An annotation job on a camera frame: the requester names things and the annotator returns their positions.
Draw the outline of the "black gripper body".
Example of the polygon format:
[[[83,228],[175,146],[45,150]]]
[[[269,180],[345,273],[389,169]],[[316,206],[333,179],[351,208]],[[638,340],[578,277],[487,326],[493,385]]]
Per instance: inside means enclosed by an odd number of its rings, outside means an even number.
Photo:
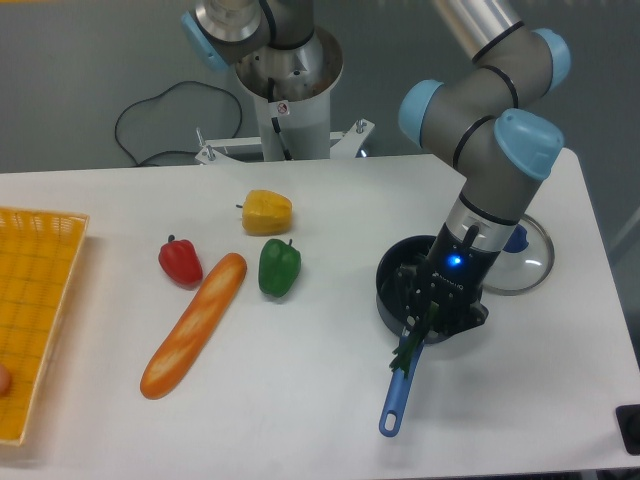
[[[401,264],[416,267],[425,312],[431,302],[439,305],[438,317],[430,331],[437,336],[444,336],[440,333],[440,313],[447,304],[481,300],[482,282],[488,273],[488,254],[473,247],[479,233],[480,227],[474,224],[462,238],[457,238],[444,226],[436,236],[413,236],[393,246],[393,274]],[[398,317],[394,286],[393,310],[405,327]]]

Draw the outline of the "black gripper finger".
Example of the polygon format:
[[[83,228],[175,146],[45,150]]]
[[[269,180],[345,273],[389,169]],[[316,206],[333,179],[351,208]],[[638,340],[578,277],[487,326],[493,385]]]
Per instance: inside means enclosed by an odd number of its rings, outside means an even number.
[[[425,301],[417,284],[417,268],[401,264],[393,274],[398,303],[398,317],[408,330],[413,330],[425,316]]]
[[[487,317],[488,309],[480,301],[447,304],[440,313],[440,333],[454,336],[482,326]]]

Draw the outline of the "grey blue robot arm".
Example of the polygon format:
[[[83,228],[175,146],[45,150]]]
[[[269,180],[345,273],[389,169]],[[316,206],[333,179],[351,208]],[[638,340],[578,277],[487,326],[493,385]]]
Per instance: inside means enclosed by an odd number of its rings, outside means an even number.
[[[424,327],[441,340],[487,318],[485,278],[564,145],[560,130],[527,111],[567,76],[565,41],[530,30],[506,1],[439,1],[436,9],[475,69],[455,85],[416,84],[404,97],[404,135],[465,178],[440,232],[392,247],[376,275],[386,326]],[[212,70],[233,68],[252,94],[268,161],[328,157],[329,94],[341,49],[309,1],[201,1],[181,19]]]

